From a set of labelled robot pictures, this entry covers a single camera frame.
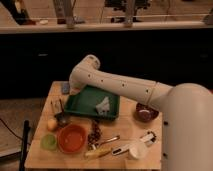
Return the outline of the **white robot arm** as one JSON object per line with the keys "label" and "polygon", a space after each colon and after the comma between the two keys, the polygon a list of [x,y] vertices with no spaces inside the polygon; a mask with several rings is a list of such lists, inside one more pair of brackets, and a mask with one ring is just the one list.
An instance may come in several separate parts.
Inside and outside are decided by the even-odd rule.
{"label": "white robot arm", "polygon": [[163,114],[162,171],[213,171],[213,93],[195,83],[170,86],[110,74],[85,56],[71,71],[73,91],[91,85],[147,105]]}

